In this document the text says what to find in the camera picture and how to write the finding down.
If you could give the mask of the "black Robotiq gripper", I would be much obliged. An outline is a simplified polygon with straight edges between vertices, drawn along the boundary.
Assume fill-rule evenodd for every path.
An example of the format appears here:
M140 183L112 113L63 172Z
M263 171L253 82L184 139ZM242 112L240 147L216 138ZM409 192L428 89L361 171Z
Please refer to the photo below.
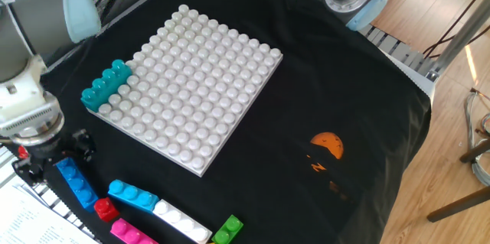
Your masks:
M14 172L30 187L44 181L46 158L75 155L89 162L96 152L95 141L86 129L72 135L61 132L56 135L11 138L20 159L11 166Z

